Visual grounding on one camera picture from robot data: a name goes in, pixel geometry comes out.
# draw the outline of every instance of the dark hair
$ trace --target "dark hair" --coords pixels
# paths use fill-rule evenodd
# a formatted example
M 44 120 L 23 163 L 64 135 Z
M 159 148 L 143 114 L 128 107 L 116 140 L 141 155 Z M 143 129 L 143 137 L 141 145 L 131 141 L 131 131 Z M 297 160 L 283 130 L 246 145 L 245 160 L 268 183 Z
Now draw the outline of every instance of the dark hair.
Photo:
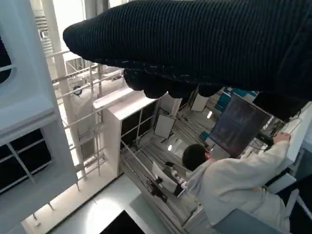
M 205 153 L 206 149 L 200 144 L 188 146 L 183 152 L 183 166 L 190 171 L 194 171 L 206 161 Z

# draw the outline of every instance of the computer screen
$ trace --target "computer screen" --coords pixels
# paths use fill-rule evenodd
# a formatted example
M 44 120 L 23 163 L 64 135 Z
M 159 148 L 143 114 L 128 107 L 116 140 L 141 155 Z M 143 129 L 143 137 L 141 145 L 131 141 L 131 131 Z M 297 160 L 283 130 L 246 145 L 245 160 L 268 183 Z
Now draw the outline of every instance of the computer screen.
M 241 97 L 233 95 L 209 137 L 231 157 L 237 158 L 270 117 Z

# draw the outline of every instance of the person's hand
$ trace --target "person's hand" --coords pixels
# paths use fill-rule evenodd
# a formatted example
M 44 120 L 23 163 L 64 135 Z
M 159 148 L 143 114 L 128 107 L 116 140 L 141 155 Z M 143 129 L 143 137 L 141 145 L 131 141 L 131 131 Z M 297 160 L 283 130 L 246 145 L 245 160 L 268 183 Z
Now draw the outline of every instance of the person's hand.
M 291 140 L 291 136 L 289 133 L 278 133 L 276 134 L 276 136 L 273 138 L 274 144 L 279 143 L 280 141 L 290 141 Z

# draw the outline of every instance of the dark knit sleeve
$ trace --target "dark knit sleeve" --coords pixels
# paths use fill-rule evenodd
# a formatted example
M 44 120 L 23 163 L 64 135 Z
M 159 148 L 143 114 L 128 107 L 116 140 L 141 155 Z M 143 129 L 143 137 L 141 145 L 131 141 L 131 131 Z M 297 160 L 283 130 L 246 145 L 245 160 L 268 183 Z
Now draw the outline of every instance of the dark knit sleeve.
M 310 2 L 137 0 L 68 27 L 63 38 L 93 62 L 193 84 L 283 93 L 277 82 L 295 81 L 282 65 L 302 25 L 309 25 Z

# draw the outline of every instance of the white cabinet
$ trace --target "white cabinet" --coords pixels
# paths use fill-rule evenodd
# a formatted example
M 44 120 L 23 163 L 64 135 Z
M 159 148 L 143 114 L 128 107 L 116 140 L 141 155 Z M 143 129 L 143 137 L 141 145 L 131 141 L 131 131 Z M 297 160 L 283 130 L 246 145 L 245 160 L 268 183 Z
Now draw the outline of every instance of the white cabinet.
M 77 176 L 29 1 L 0 2 L 0 36 L 12 62 L 0 84 L 0 166 L 18 165 L 12 181 L 0 178 L 0 233 L 7 233 Z

